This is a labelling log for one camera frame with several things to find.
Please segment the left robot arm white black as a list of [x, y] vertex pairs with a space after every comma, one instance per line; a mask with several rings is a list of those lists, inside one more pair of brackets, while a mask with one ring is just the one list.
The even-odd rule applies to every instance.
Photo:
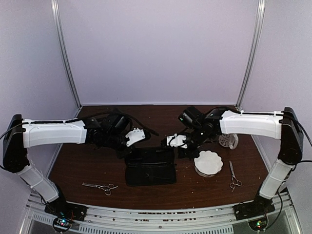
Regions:
[[127, 129], [134, 119], [118, 109], [96, 116], [69, 120], [30, 120], [14, 115], [3, 140], [1, 168], [17, 174], [59, 216], [70, 212], [70, 205], [62, 198], [61, 190], [45, 177], [28, 159], [31, 147], [51, 144], [93, 144], [97, 148], [110, 148], [128, 154], [133, 146], [150, 139], [151, 132], [145, 126]]

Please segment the black zippered tool case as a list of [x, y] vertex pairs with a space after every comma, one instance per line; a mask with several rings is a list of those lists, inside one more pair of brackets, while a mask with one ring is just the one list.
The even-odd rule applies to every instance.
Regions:
[[125, 157], [125, 181], [130, 187], [176, 183], [173, 149], [150, 147], [135, 149]]

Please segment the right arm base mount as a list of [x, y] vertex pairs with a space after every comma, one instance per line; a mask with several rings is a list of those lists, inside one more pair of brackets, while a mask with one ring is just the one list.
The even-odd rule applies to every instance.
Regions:
[[246, 219], [253, 231], [261, 232], [269, 226], [268, 213], [274, 212], [275, 207], [273, 204], [251, 201], [238, 203], [233, 210], [237, 221]]

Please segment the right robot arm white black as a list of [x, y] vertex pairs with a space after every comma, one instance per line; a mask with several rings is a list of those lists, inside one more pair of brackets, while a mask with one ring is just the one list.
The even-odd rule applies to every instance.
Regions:
[[259, 188], [258, 198], [250, 204], [250, 211], [254, 215], [260, 215], [268, 208], [268, 200], [273, 198], [291, 170], [302, 160], [303, 128], [290, 107], [268, 113], [216, 107], [202, 113], [191, 106], [178, 119], [191, 132], [174, 134], [173, 139], [167, 140], [167, 144], [189, 151], [197, 149], [207, 141], [216, 140], [221, 135], [255, 135], [280, 140], [277, 160]]

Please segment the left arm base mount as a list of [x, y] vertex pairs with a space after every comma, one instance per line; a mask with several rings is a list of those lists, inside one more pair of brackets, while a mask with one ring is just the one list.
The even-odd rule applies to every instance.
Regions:
[[55, 216], [52, 221], [53, 229], [58, 233], [64, 233], [70, 230], [77, 221], [84, 221], [87, 207], [68, 203], [62, 210], [57, 210], [52, 205], [46, 204], [44, 211]]

